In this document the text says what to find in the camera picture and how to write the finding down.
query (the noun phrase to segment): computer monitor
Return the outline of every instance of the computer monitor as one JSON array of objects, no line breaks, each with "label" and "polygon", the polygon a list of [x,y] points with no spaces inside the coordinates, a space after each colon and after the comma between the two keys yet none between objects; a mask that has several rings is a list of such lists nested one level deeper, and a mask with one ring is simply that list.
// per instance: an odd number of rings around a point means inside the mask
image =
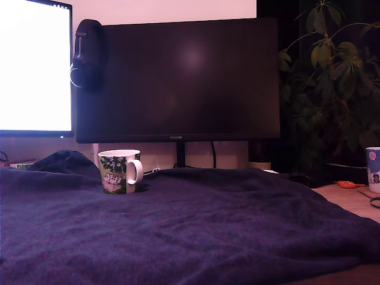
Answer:
[{"label": "computer monitor", "polygon": [[0,17],[0,136],[73,135],[72,5],[7,0]]},{"label": "computer monitor", "polygon": [[96,91],[78,90],[77,142],[280,136],[276,19],[103,29],[104,82]]}]

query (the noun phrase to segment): ceramic mug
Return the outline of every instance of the ceramic mug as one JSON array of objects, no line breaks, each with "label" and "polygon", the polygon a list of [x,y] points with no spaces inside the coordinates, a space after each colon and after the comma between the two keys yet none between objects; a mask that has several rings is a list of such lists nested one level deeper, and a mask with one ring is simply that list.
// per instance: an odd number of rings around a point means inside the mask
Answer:
[{"label": "ceramic mug", "polygon": [[103,191],[107,194],[135,192],[136,183],[143,179],[139,150],[109,150],[98,154]]},{"label": "ceramic mug", "polygon": [[366,148],[369,190],[380,193],[380,147]]}]

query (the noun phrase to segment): bright monitor screen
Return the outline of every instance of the bright monitor screen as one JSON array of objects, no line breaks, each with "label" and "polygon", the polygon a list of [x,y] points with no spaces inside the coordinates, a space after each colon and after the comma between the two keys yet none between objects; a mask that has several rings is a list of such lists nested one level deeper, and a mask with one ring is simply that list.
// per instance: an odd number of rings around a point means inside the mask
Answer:
[{"label": "bright monitor screen", "polygon": [[0,17],[0,134],[72,131],[72,6],[9,0]]}]

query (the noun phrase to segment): desk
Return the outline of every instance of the desk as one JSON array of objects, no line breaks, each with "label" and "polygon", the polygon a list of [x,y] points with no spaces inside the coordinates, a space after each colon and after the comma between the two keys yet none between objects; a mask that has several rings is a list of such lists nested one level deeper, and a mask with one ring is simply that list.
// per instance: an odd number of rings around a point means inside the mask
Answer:
[{"label": "desk", "polygon": [[343,189],[338,185],[328,185],[313,190],[347,211],[380,223],[380,209],[372,207],[369,198],[359,193],[357,189]]}]

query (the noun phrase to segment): blanket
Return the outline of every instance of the blanket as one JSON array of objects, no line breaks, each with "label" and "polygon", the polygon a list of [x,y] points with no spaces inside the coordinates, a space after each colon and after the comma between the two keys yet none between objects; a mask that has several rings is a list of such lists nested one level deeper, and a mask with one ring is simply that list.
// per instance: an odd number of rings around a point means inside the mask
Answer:
[{"label": "blanket", "polygon": [[380,224],[258,169],[108,195],[76,151],[0,169],[1,284],[283,284],[380,263]]}]

